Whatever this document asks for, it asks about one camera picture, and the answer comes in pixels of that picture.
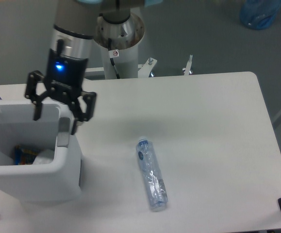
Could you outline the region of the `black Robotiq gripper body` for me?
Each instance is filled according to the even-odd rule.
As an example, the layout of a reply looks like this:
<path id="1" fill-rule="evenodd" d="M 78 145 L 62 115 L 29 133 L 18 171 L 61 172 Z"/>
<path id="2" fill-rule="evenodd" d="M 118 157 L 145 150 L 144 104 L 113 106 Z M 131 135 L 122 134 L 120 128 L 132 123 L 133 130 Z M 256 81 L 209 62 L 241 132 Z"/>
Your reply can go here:
<path id="1" fill-rule="evenodd" d="M 50 49 L 43 83 L 49 97 L 71 105 L 82 92 L 84 72 L 89 59 L 59 56 Z"/>

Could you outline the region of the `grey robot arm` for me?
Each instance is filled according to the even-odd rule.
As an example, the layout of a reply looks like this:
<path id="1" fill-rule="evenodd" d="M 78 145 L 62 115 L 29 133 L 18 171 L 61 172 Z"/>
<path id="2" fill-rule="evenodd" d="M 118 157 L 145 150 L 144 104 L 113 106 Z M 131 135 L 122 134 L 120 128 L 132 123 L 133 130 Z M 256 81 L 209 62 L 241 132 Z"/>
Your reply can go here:
<path id="1" fill-rule="evenodd" d="M 34 120 L 43 100 L 67 105 L 73 113 L 71 134 L 93 117 L 97 95 L 82 88 L 93 44 L 100 47 L 106 79 L 148 76 L 151 68 L 138 67 L 138 46 L 145 34 L 135 7 L 156 5 L 155 0 L 61 0 L 58 2 L 45 73 L 28 74 L 25 98 L 34 105 Z"/>

